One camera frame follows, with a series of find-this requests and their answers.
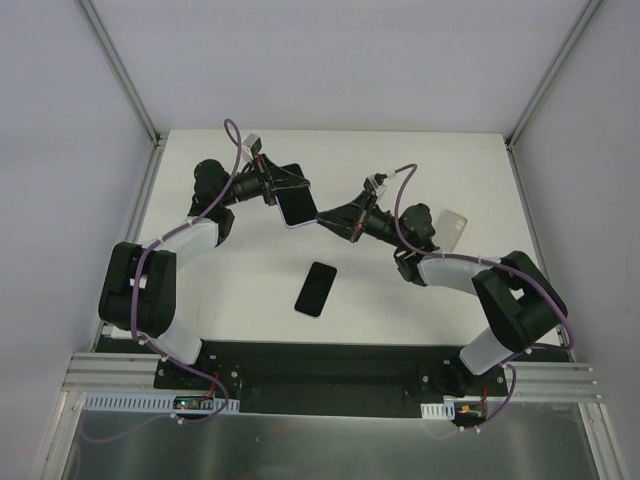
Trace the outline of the beige translucent phone case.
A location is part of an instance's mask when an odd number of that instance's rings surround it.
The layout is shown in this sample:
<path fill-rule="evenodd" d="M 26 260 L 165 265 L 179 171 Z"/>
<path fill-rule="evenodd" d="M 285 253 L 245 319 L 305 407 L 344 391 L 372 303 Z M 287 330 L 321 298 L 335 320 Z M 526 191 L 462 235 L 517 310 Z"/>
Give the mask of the beige translucent phone case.
<path fill-rule="evenodd" d="M 440 251 L 453 252 L 467 226 L 467 219 L 451 210 L 442 210 L 434 222 L 434 244 Z"/>

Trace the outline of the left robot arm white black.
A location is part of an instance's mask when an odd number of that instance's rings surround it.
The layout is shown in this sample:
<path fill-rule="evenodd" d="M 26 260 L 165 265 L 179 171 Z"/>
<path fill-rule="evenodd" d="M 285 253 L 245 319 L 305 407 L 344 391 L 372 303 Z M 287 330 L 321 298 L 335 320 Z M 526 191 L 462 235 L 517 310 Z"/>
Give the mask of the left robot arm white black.
<path fill-rule="evenodd" d="M 120 242 L 112 250 L 100 319 L 179 362 L 176 375 L 188 388 L 204 387 L 212 367 L 205 342 L 177 317 L 178 272 L 220 246 L 235 220 L 231 206 L 253 198 L 277 206 L 288 226 L 309 223 L 317 212 L 310 182 L 297 164 L 278 166 L 258 154 L 248 169 L 233 175 L 207 159 L 194 169 L 190 209 L 177 227 L 145 244 Z"/>

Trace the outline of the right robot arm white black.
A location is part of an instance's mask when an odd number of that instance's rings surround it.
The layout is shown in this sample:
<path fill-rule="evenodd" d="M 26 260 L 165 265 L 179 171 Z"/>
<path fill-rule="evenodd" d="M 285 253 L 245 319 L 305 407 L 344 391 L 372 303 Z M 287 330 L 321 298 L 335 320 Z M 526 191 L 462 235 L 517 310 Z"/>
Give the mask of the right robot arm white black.
<path fill-rule="evenodd" d="M 488 264 L 442 255 L 433 241 L 431 211 L 423 203 L 395 215 L 382 211 L 376 195 L 364 190 L 349 203 L 318 213 L 316 220 L 351 243 L 369 235 L 394 246 L 397 270 L 410 284 L 478 298 L 488 327 L 428 374 L 431 387 L 443 395 L 473 394 L 484 385 L 489 370 L 533 347 L 567 313 L 555 290 L 521 251 Z"/>

